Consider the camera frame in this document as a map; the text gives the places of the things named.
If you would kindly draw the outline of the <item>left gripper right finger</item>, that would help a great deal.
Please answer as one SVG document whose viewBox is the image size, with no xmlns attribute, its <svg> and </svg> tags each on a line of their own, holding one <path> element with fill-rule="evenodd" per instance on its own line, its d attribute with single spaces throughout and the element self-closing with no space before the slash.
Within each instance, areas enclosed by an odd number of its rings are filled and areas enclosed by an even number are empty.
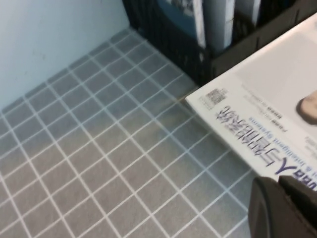
<svg viewBox="0 0 317 238">
<path fill-rule="evenodd" d="M 279 185 L 295 206 L 295 214 L 303 225 L 302 238 L 317 237 L 317 192 L 292 176 L 281 176 Z"/>
</svg>

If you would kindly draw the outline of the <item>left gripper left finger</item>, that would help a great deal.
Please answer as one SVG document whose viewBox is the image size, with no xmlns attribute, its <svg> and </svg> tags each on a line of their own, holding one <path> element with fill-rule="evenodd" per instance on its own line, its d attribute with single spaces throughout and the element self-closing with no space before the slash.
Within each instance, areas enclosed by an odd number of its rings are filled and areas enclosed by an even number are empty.
<svg viewBox="0 0 317 238">
<path fill-rule="evenodd" d="M 305 238 L 304 217 L 285 191 L 270 178 L 252 182 L 248 211 L 252 238 Z"/>
</svg>

